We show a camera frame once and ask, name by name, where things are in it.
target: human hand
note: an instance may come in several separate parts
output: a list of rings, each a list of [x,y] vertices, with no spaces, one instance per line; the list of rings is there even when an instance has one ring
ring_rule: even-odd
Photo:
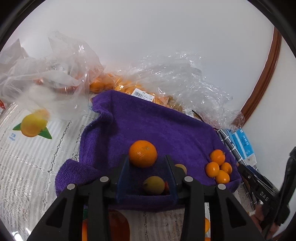
[[[255,214],[252,215],[250,217],[253,222],[255,223],[255,225],[257,226],[257,228],[259,229],[260,232],[262,232],[262,228],[260,227],[260,223],[264,220],[264,215],[263,215],[263,211],[262,211],[262,205],[258,204],[255,206]],[[276,233],[276,231],[278,231],[279,226],[276,225],[275,223],[272,224],[266,239],[269,240],[272,238],[272,236]]]

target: wooden trim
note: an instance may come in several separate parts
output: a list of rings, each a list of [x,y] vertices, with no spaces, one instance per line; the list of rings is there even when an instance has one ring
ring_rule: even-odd
[[[274,35],[270,47],[270,51],[268,54],[267,61],[265,63],[264,69],[261,73],[261,76],[259,77],[259,80],[257,84],[255,85],[255,88],[243,106],[241,112],[244,115],[245,122],[250,118],[254,110],[256,109],[257,105],[259,104],[260,100],[262,99],[269,82],[271,80],[271,77],[274,73],[274,69],[276,66],[276,62],[279,57],[279,52],[281,48],[281,34],[279,31],[274,28]]]

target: blue and white packaging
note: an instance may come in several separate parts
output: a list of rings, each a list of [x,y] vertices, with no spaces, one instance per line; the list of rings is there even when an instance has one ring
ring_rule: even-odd
[[[244,131],[242,129],[238,129],[232,134],[232,137],[238,152],[243,157],[246,164],[254,166],[257,163],[256,157]]]

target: lace tablecloth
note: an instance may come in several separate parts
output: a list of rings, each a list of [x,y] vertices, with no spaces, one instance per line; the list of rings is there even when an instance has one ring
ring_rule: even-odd
[[[52,136],[49,140],[41,136],[28,138],[12,130],[28,114],[12,104],[0,115],[0,218],[17,241],[28,238],[55,200],[54,181],[59,168],[68,158],[78,161],[81,134],[98,117],[90,111],[79,120],[49,121],[47,128]],[[246,211],[252,211],[242,187],[235,196]],[[180,239],[183,209],[162,213],[121,212],[129,222],[131,241]],[[209,219],[207,204],[205,213]]]

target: barcode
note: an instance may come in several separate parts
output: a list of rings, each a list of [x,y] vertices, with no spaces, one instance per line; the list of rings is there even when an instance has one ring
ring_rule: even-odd
[[[136,97],[139,97],[139,98],[142,98],[144,95],[142,95],[141,93],[139,93],[139,92],[137,92],[137,91],[135,91],[134,93],[133,93]]]

